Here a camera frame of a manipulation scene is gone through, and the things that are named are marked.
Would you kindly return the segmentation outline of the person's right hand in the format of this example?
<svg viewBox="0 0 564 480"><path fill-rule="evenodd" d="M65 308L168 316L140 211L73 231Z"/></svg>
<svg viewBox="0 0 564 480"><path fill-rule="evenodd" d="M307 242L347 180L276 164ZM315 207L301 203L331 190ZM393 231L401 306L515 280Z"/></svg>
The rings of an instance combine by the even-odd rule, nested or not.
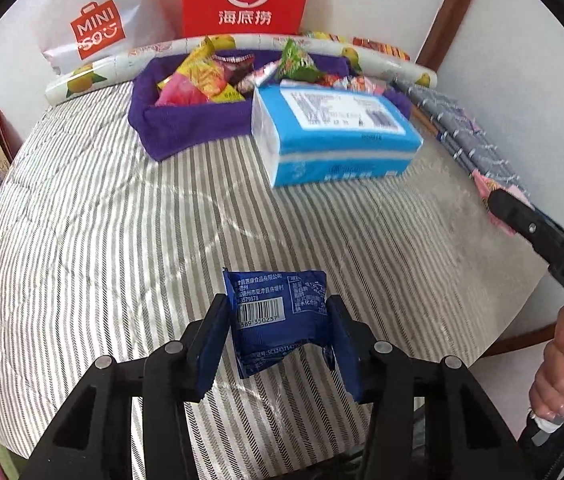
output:
<svg viewBox="0 0 564 480"><path fill-rule="evenodd" d="M553 339L544 348L544 360L528 396L535 415L548 422L564 418L564 306L559 310Z"/></svg>

